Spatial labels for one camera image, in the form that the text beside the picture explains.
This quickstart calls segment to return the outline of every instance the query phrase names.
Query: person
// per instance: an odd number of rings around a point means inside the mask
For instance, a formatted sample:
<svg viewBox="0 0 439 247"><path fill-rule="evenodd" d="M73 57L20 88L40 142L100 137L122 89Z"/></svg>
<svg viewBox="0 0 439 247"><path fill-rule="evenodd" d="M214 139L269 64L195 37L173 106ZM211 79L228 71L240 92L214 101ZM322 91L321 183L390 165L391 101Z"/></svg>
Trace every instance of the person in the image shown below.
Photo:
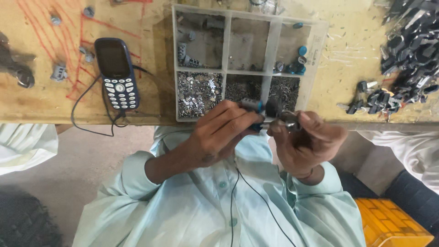
<svg viewBox="0 0 439 247"><path fill-rule="evenodd" d="M58 153L58 135L71 124L0 123L0 175L24 171Z"/></svg>
<svg viewBox="0 0 439 247"><path fill-rule="evenodd" d="M223 100L190 128L157 127L151 153L128 156L86 205L73 242L85 246L365 247L361 215L326 162L347 131L313 112L303 131L268 135L254 112Z"/></svg>
<svg viewBox="0 0 439 247"><path fill-rule="evenodd" d="M439 132L358 131L377 146L390 147L404 168L439 194Z"/></svg>

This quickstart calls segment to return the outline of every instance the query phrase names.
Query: concrete floor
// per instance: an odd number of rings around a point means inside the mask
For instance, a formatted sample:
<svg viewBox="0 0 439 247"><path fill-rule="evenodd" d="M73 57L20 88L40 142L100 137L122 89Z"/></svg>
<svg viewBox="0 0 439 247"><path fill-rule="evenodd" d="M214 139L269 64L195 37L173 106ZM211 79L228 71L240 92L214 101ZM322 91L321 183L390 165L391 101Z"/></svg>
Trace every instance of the concrete floor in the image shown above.
<svg viewBox="0 0 439 247"><path fill-rule="evenodd" d="M109 126L87 128L109 132ZM37 197L49 209L65 246L71 246L83 206L96 197L100 182L137 150L149 150L151 126L116 128L109 138L71 128L59 135L58 155L25 171L0 177L0 186L14 185ZM270 146L275 149L273 139ZM375 147L357 132L350 132L339 154L331 161L381 194L403 169L390 148ZM279 164L275 155L273 163Z"/></svg>

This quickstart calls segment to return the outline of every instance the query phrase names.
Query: black wire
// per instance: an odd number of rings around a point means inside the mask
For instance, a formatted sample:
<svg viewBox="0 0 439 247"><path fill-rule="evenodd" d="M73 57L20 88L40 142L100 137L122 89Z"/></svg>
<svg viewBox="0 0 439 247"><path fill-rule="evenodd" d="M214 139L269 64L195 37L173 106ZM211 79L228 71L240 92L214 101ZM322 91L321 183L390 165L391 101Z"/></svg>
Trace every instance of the black wire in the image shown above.
<svg viewBox="0 0 439 247"><path fill-rule="evenodd" d="M105 95L105 89L104 89L104 85L102 84L102 101L104 102L105 110L107 111L107 116L109 117L111 122L114 123L114 125L116 127L119 127L119 128L127 127L128 125L117 125L116 124L116 119L113 120L113 118L110 115L110 111L108 110L107 101L105 100L105 96L104 95ZM126 117L124 110L122 110L120 113L122 114L122 117Z"/></svg>
<svg viewBox="0 0 439 247"><path fill-rule="evenodd" d="M262 200L264 200L264 202L265 202L265 204L267 204L267 207L268 207L268 210L270 210L270 213L271 213L271 216L273 216L273 219L274 219L274 221L276 222L276 224L277 224L277 226L279 227L279 229L282 231L282 233L285 235L285 237L287 237L288 238L288 240L291 242L291 244L294 246L294 247L296 247L296 245L293 243L293 241L291 241L291 239L287 236L287 234L284 232L284 230L282 229L282 227L279 225L279 223L277 222L277 220L276 220L276 218L275 218L275 216L274 216L274 214L273 214L273 212L271 211L271 208L270 208L270 206L268 205L268 202L265 200L265 198L261 195L261 194L259 194L251 185L249 185L248 183L247 183L247 181L245 180L245 178L242 176L242 174L241 174L241 172L238 170L238 168L236 168L236 170L238 171L238 179L239 179L239 175L242 177L242 179L244 180L244 182L248 185L248 186L250 186L250 188L252 188L252 190L254 191L254 192L256 192L256 194L258 194L261 198L262 198Z"/></svg>
<svg viewBox="0 0 439 247"><path fill-rule="evenodd" d="M267 2L267 0L265 0L265 1L263 1L262 3L258 4L258 3L253 2L252 0L249 0L249 1L250 1L250 4L251 4L251 5L254 5L254 6L264 5L264 4Z"/></svg>
<svg viewBox="0 0 439 247"><path fill-rule="evenodd" d="M230 224L231 224L231 226L232 226L232 242L230 243L230 247L233 246L233 217L232 217L232 216L233 216L233 215L232 215L233 191L234 191L235 188L236 188L236 184L238 184L238 180L239 180L239 174L238 174L238 179L236 180L235 186L233 186L232 194L231 194L231 196L230 196Z"/></svg>
<svg viewBox="0 0 439 247"><path fill-rule="evenodd" d="M85 92L83 92L83 94L82 94L82 95L79 97L79 99L75 102L75 105L74 105L73 108L72 108L72 113L71 113L71 115L70 115L70 120L72 121L72 124L73 124L76 128L81 129L81 130L83 130L83 131L88 131L88 132L95 133L95 134L101 134L101 135L105 135L105 136L113 137L113 136L114 136L113 127L114 127L114 125L115 125L115 122L116 122L117 119L119 119L120 117L122 117L122 115L125 115L125 111L121 111L121 112L116 116L116 118L114 118L114 120L113 120L113 119L111 118L111 116L110 116L109 111L108 111L107 104L105 104L105 108L107 109L108 117L109 117L109 118L111 119L111 121L112 121L112 124L111 124L111 134L104 134L104 133L99 133L99 132L91 131L91 130L88 130L88 129L83 129L83 128L79 127L78 125L76 125L76 123L75 123L75 109L76 109L76 106L78 105L79 101L84 97L84 95L85 95L88 91L90 91L90 89L96 84L97 80L99 80L101 77L102 77L102 75L99 75L98 77L96 77L96 79L94 79L94 82L93 82L93 83L87 88L87 90L85 90Z"/></svg>
<svg viewBox="0 0 439 247"><path fill-rule="evenodd" d="M140 70L140 71L143 71L143 72L147 73L148 75L154 76L153 74L151 74L150 72L148 72L146 69L141 68L141 67L139 67L139 66L133 65L133 69L138 69L138 70ZM88 132L95 133L95 134L101 134L101 135L105 135L105 136L109 136L109 137L114 137L114 132L113 132L113 127L114 127L114 126L119 127L119 128L123 128L123 127L127 127L127 126L128 126L128 125L118 125L118 124L116 124L116 121L117 121L119 118L121 118L121 117L126 117L126 114L125 114L125 110L120 110L119 114L118 114L114 119L111 117L111 115L110 115L110 111L109 111L109 109L108 109L107 101L105 100L105 96L104 96L104 95L105 95L104 84L102 84L102 101L104 101L104 106L105 106L105 110L107 111L107 116L108 116L109 119L111 120L111 135L110 135L110 134L99 133L99 132L94 132L94 131L87 130L87 129L83 129L83 128L81 128L81 127L78 127L78 126L76 125L76 123L75 123L75 115L74 115L74 113L75 113L76 106L78 105L79 101L84 97L84 95L85 95L88 91L90 91L90 89L96 84L96 82L97 82L101 77L102 77L102 74L100 74L100 75L94 80L94 82L93 82L93 83L87 88L87 90L85 90L85 92L84 92L84 93L79 97L79 99L75 102L75 105L74 105L73 108L72 108L72 113L70 114L70 120L72 121L72 124L73 124L76 128L78 128L78 129L80 129L80 130L88 131Z"/></svg>

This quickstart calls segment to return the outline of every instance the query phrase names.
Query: phone screen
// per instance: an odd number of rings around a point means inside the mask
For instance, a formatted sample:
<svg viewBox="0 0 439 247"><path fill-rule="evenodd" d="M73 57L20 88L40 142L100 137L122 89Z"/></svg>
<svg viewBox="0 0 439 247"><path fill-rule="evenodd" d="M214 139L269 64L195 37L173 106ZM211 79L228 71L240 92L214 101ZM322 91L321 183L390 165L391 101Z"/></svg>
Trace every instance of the phone screen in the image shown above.
<svg viewBox="0 0 439 247"><path fill-rule="evenodd" d="M96 57L101 73L109 78L121 79L130 75L125 49L116 40L102 40L96 45Z"/></svg>

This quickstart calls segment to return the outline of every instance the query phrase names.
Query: mobile phone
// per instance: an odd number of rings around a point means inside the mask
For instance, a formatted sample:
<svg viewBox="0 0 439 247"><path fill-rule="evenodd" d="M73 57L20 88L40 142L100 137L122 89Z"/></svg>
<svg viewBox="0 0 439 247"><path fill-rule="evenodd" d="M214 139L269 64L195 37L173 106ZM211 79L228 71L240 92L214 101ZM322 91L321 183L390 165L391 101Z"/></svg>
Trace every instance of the mobile phone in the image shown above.
<svg viewBox="0 0 439 247"><path fill-rule="evenodd" d="M115 109L139 107L139 92L125 42L117 38L100 38L94 42L97 64L108 99Z"/></svg>

